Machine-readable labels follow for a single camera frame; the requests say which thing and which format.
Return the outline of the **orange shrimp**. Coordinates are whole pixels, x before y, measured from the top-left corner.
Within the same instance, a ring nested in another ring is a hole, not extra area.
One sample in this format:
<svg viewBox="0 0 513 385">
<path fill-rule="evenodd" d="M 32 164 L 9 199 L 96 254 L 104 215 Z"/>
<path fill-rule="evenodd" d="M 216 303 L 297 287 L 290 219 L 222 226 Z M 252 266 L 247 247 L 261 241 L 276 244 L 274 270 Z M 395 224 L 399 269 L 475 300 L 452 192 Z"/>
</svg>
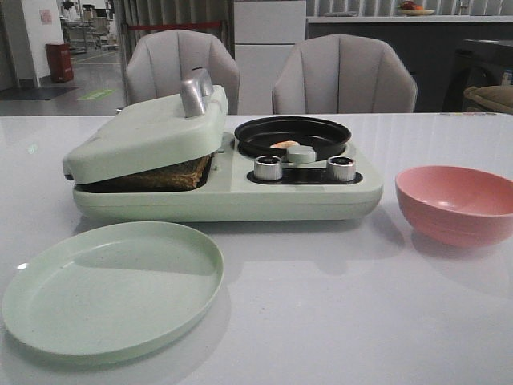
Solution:
<svg viewBox="0 0 513 385">
<path fill-rule="evenodd" d="M 284 140 L 284 141 L 272 144 L 271 148 L 286 149 L 286 148 L 290 148 L 292 146 L 297 146 L 297 145 L 299 145 L 299 143 L 295 140 Z"/>
</svg>

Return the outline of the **bread slice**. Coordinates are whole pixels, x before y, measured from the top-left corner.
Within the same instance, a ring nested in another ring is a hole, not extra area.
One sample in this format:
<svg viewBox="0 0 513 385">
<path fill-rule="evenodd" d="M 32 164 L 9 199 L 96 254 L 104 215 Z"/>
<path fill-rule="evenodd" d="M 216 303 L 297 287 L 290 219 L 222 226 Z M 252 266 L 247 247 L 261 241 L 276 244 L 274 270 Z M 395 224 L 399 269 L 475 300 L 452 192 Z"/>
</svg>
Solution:
<svg viewBox="0 0 513 385">
<path fill-rule="evenodd" d="M 105 182 L 109 188 L 129 191 L 188 191 L 200 187 L 208 174 L 212 154 L 182 163 L 154 168 Z"/>
</svg>

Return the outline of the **green breakfast maker lid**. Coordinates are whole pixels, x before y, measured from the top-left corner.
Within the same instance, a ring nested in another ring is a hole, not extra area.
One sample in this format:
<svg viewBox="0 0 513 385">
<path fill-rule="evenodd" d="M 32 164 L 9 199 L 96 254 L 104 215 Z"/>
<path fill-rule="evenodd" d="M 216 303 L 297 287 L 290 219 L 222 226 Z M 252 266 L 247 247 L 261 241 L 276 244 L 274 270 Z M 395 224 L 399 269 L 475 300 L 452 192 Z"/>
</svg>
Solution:
<svg viewBox="0 0 513 385">
<path fill-rule="evenodd" d="M 195 160 L 222 142 L 228 99 L 221 85 L 205 99 L 203 115 L 187 117 L 181 95 L 132 104 L 63 158 L 63 173 L 76 184 Z"/>
</svg>

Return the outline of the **pink bowl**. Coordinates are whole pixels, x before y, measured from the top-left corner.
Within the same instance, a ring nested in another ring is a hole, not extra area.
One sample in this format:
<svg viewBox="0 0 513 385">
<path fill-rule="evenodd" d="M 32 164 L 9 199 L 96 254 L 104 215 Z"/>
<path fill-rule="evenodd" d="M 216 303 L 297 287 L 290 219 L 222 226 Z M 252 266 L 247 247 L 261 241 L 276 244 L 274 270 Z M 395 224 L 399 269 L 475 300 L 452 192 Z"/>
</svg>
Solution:
<svg viewBox="0 0 513 385">
<path fill-rule="evenodd" d="M 420 233 L 458 247 L 512 236 L 512 181 L 473 168 L 427 165 L 395 179 L 398 204 Z"/>
</svg>

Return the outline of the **green breakfast maker base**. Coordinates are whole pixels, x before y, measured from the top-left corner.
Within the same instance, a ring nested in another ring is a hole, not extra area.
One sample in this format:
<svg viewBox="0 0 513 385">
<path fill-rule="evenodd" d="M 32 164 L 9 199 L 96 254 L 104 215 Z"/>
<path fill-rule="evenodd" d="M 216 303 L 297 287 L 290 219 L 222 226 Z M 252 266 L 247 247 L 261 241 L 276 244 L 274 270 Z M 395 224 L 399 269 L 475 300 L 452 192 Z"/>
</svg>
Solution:
<svg viewBox="0 0 513 385">
<path fill-rule="evenodd" d="M 79 210 L 99 221 L 295 221 L 361 218 L 379 203 L 383 179 L 352 142 L 343 155 L 362 179 L 353 184 L 258 184 L 253 160 L 224 133 L 206 183 L 185 192 L 87 192 L 73 189 Z"/>
</svg>

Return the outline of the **left silver control knob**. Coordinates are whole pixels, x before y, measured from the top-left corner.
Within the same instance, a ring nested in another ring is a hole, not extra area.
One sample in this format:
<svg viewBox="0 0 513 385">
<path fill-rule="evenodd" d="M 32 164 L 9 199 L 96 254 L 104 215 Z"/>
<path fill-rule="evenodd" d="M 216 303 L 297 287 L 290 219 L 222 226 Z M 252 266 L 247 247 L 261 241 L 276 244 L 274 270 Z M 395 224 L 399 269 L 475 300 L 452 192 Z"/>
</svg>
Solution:
<svg viewBox="0 0 513 385">
<path fill-rule="evenodd" d="M 254 160 L 253 175 L 257 180 L 277 181 L 282 178 L 281 158 L 278 156 L 258 156 Z"/>
</svg>

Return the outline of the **right silver control knob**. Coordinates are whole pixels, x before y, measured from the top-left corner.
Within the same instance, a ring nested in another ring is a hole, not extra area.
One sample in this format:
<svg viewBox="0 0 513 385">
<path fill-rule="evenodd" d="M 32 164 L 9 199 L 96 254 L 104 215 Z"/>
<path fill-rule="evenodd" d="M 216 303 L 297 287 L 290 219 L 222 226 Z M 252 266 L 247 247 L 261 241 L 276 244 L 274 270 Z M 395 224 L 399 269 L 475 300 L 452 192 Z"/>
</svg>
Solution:
<svg viewBox="0 0 513 385">
<path fill-rule="evenodd" d="M 326 161 L 326 176 L 336 182 L 351 182 L 357 175 L 356 162 L 345 156 L 332 156 Z"/>
</svg>

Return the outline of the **right grey chair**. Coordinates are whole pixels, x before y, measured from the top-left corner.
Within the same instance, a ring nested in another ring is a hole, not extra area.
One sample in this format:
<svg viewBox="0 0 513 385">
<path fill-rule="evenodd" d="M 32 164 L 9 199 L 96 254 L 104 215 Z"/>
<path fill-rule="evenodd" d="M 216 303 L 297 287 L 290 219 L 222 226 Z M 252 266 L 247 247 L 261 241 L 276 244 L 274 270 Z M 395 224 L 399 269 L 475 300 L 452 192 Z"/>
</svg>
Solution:
<svg viewBox="0 0 513 385">
<path fill-rule="evenodd" d="M 290 51 L 273 86 L 273 113 L 411 113 L 417 92 L 391 45 L 330 34 L 307 39 Z"/>
</svg>

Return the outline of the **grey chair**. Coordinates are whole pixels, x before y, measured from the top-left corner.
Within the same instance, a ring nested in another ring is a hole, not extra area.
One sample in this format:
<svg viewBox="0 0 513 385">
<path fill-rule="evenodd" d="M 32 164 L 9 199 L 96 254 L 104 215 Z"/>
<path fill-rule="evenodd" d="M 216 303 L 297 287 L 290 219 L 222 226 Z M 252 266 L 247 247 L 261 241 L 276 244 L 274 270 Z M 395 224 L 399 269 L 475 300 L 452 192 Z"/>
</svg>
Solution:
<svg viewBox="0 0 513 385">
<path fill-rule="evenodd" d="M 273 113 L 411 113 L 417 92 L 391 45 L 330 34 L 307 39 L 290 51 L 273 86 Z"/>
<path fill-rule="evenodd" d="M 208 70 L 228 98 L 228 113 L 238 112 L 240 70 L 224 44 L 214 35 L 168 30 L 142 37 L 126 69 L 128 103 L 178 94 L 191 70 Z"/>
</svg>

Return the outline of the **white cabinet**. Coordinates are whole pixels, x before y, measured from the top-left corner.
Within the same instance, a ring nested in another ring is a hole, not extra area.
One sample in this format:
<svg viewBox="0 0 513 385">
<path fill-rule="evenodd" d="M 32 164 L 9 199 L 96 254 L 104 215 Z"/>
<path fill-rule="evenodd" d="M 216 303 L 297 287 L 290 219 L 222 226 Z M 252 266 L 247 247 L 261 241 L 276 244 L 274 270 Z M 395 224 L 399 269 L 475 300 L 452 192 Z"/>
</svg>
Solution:
<svg viewBox="0 0 513 385">
<path fill-rule="evenodd" d="M 233 21 L 238 113 L 270 114 L 273 86 L 289 52 L 305 38 L 306 2 L 235 1 Z"/>
</svg>

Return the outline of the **left grey chair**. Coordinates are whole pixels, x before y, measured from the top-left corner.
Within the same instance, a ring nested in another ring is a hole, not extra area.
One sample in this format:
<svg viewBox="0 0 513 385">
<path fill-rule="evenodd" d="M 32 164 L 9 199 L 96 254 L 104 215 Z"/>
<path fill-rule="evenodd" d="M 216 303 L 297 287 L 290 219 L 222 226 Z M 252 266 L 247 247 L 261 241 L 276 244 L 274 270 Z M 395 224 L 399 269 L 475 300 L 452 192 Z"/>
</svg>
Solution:
<svg viewBox="0 0 513 385">
<path fill-rule="evenodd" d="M 224 44 L 214 35 L 168 30 L 142 37 L 126 69 L 128 103 L 178 94 L 191 70 L 208 70 L 228 98 L 228 113 L 238 112 L 240 70 Z"/>
</svg>

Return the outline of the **red barrier tape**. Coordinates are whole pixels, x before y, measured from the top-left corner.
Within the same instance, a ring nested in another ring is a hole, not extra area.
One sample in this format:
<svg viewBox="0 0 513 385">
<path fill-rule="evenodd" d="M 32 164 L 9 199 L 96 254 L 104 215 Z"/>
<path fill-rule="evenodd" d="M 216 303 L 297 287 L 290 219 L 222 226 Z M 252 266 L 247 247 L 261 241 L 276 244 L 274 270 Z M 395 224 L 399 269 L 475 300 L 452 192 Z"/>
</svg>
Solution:
<svg viewBox="0 0 513 385">
<path fill-rule="evenodd" d="M 203 30 L 203 29 L 221 29 L 223 21 L 199 22 L 199 23 L 181 23 L 181 24 L 159 24 L 159 25 L 125 25 L 129 31 L 164 31 L 164 30 Z"/>
</svg>

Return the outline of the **dark counter with white top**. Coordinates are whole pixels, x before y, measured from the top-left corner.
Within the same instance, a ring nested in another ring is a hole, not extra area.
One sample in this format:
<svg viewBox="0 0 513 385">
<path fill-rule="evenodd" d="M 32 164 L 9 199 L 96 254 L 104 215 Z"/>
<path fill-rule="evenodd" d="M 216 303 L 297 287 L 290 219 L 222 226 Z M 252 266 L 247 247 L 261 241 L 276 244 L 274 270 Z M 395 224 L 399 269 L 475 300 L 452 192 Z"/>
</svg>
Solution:
<svg viewBox="0 0 513 385">
<path fill-rule="evenodd" d="M 308 17 L 309 39 L 351 34 L 389 43 L 418 85 L 416 112 L 462 109 L 463 80 L 470 71 L 458 56 L 466 39 L 512 38 L 511 16 Z"/>
</svg>

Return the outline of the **fruit plate on counter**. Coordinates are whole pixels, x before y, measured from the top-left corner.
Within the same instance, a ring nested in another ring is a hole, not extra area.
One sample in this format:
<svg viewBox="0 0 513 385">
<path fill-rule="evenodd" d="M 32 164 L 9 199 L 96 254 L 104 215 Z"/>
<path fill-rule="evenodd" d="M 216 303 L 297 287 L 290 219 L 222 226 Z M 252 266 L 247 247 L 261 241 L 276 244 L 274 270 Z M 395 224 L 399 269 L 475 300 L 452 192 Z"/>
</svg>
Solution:
<svg viewBox="0 0 513 385">
<path fill-rule="evenodd" d="M 429 16 L 434 10 L 427 10 L 414 1 L 402 1 L 398 4 L 398 12 L 405 16 Z"/>
</svg>

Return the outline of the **red bin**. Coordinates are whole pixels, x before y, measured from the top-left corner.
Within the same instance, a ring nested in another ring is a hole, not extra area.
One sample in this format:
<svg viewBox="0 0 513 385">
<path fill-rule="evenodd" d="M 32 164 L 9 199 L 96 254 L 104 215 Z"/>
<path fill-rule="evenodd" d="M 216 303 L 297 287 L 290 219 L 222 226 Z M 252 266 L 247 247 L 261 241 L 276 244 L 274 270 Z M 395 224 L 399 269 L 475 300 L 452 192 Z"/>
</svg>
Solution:
<svg viewBox="0 0 513 385">
<path fill-rule="evenodd" d="M 69 43 L 47 43 L 46 58 L 50 79 L 54 83 L 65 83 L 74 79 Z"/>
</svg>

